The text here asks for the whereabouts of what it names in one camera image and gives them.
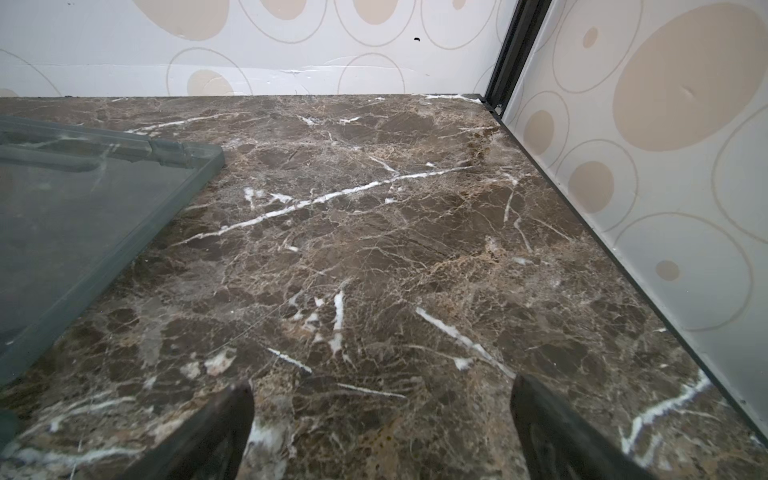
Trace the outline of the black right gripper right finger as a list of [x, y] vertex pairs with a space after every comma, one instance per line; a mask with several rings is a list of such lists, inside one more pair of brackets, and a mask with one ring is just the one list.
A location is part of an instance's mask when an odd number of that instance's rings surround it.
[[510, 410], [532, 479], [652, 479], [531, 375], [516, 376]]

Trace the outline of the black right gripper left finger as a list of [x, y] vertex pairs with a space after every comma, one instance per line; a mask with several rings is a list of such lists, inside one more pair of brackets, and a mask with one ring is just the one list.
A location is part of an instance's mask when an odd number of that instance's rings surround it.
[[250, 384], [216, 393], [194, 415], [123, 473], [124, 479], [234, 479], [254, 419]]

